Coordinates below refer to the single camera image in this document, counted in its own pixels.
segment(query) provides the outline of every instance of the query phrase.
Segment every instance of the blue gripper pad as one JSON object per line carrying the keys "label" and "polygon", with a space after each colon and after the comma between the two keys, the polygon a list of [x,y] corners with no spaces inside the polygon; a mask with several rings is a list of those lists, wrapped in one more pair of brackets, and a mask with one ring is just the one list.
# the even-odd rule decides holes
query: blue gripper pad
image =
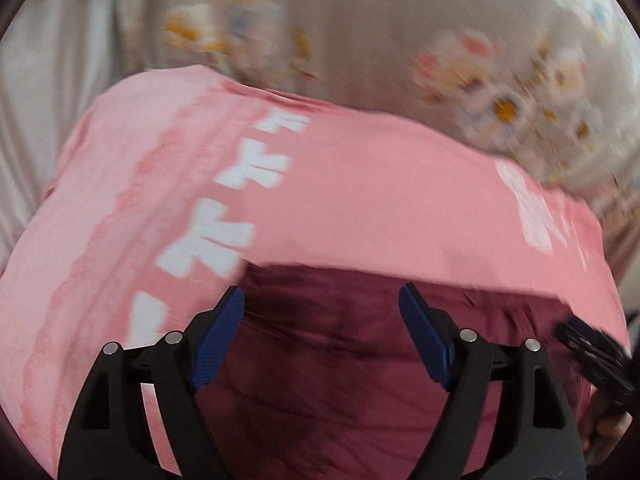
{"label": "blue gripper pad", "polygon": [[432,381],[448,390],[452,383],[451,365],[453,344],[447,344],[448,335],[440,336],[430,319],[430,309],[412,283],[400,289],[398,297],[400,315]]}
{"label": "blue gripper pad", "polygon": [[244,294],[233,286],[229,287],[213,310],[198,314],[185,330],[194,348],[193,367],[188,379],[194,393],[209,384],[218,373],[242,316]]}

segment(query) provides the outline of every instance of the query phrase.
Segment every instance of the white printed character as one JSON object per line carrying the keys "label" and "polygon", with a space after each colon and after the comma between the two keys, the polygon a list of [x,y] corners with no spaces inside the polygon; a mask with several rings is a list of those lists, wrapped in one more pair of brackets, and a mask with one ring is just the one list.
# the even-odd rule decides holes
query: white printed character
{"label": "white printed character", "polygon": [[289,169],[287,155],[268,155],[267,145],[253,139],[242,139],[238,146],[238,164],[222,171],[215,181],[223,186],[241,189],[249,180],[269,189],[275,188],[282,181],[279,171]]}
{"label": "white printed character", "polygon": [[269,114],[255,123],[254,128],[261,132],[267,132],[268,134],[275,134],[280,128],[287,128],[294,132],[301,133],[306,130],[310,122],[311,119],[306,115],[295,114],[282,110],[281,108],[271,107],[269,108]]}
{"label": "white printed character", "polygon": [[200,260],[212,272],[228,278],[240,261],[240,254],[231,247],[249,247],[254,225],[221,221],[227,209],[210,198],[199,199],[187,233],[162,252],[156,265],[173,276],[185,278],[193,263]]}
{"label": "white printed character", "polygon": [[129,331],[122,347],[138,348],[156,344],[162,336],[160,329],[168,312],[169,308],[164,302],[146,292],[138,292],[132,302]]}
{"label": "white printed character", "polygon": [[554,248],[551,243],[551,235],[553,235],[568,247],[566,238],[556,225],[545,199],[527,189],[523,174],[503,161],[496,162],[495,167],[502,181],[513,191],[518,201],[522,233],[527,244],[541,253],[553,254]]}

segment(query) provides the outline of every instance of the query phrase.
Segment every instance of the floral fabric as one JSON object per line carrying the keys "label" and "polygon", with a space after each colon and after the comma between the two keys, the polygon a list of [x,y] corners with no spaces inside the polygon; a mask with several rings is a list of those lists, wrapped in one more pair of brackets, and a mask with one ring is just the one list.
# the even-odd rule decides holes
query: floral fabric
{"label": "floral fabric", "polygon": [[144,68],[420,121],[583,197],[620,275],[640,238],[640,40],[616,0],[148,0]]}

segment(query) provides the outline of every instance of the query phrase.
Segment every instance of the metal pin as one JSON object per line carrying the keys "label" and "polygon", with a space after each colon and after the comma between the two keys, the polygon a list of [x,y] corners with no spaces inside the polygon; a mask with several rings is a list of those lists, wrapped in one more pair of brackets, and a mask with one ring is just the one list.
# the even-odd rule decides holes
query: metal pin
{"label": "metal pin", "polygon": [[540,341],[538,341],[537,339],[527,339],[524,342],[524,346],[527,347],[527,349],[531,350],[532,352],[537,352],[538,350],[540,350],[542,348],[542,345],[540,344]]}
{"label": "metal pin", "polygon": [[473,341],[478,339],[478,334],[470,328],[463,328],[460,331],[460,339],[462,339],[462,341],[466,341],[467,343],[472,343]]}
{"label": "metal pin", "polygon": [[169,345],[177,345],[180,341],[182,341],[182,332],[169,332],[166,336],[164,336],[164,340]]}
{"label": "metal pin", "polygon": [[107,343],[102,347],[102,352],[107,355],[113,355],[118,351],[118,343]]}

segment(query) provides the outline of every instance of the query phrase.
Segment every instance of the pink blanket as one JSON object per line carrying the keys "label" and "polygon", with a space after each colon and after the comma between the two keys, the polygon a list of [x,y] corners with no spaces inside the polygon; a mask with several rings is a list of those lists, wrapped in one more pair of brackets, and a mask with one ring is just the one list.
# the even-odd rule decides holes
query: pink blanket
{"label": "pink blanket", "polygon": [[103,343],[183,328],[243,260],[553,294],[626,341],[596,219],[512,162],[203,67],[149,72],[82,118],[0,280],[0,402],[49,472]]}

